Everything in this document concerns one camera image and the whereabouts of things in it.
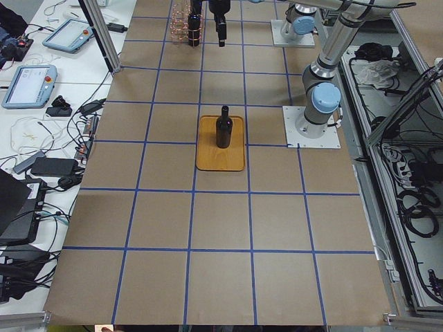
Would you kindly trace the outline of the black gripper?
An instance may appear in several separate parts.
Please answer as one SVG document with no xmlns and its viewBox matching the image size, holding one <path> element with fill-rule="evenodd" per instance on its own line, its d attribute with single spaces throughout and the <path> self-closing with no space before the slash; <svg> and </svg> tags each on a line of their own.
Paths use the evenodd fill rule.
<svg viewBox="0 0 443 332">
<path fill-rule="evenodd" d="M 224 15 L 230 11 L 230 0 L 208 0 L 208 7 L 214 14 L 219 47 L 225 47 L 227 28 Z"/>
</svg>

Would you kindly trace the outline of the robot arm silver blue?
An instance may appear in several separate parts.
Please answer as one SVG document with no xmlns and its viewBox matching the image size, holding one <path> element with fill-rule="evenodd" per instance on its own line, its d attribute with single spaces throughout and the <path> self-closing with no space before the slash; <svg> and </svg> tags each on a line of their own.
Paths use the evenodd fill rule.
<svg viewBox="0 0 443 332">
<path fill-rule="evenodd" d="M 314 31 L 317 8 L 291 2 L 285 12 L 282 34 L 287 38 L 301 37 Z"/>
<path fill-rule="evenodd" d="M 320 138 L 324 135 L 327 122 L 338 109 L 341 92 L 331 83 L 336 67 L 354 39 L 358 29 L 366 21 L 386 17 L 394 9 L 415 6 L 415 2 L 400 1 L 291 1 L 286 13 L 286 23 L 296 26 L 295 21 L 308 18 L 317 8 L 338 12 L 332 31 L 323 45 L 316 61 L 302 74 L 307 97 L 304 113 L 296 120 L 297 132 L 307 138 Z"/>
</svg>

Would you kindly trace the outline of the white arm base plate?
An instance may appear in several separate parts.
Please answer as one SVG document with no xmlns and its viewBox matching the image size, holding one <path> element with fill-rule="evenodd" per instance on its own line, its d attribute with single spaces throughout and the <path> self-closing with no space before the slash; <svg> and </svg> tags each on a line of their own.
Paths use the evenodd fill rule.
<svg viewBox="0 0 443 332">
<path fill-rule="evenodd" d="M 313 48 L 313 30 L 313 17 L 299 17 L 292 23 L 287 20 L 271 20 L 273 45 L 278 47 Z"/>
<path fill-rule="evenodd" d="M 288 148 L 341 148 L 333 115 L 326 124 L 316 125 L 305 119 L 305 107 L 283 106 L 282 112 Z"/>
</svg>

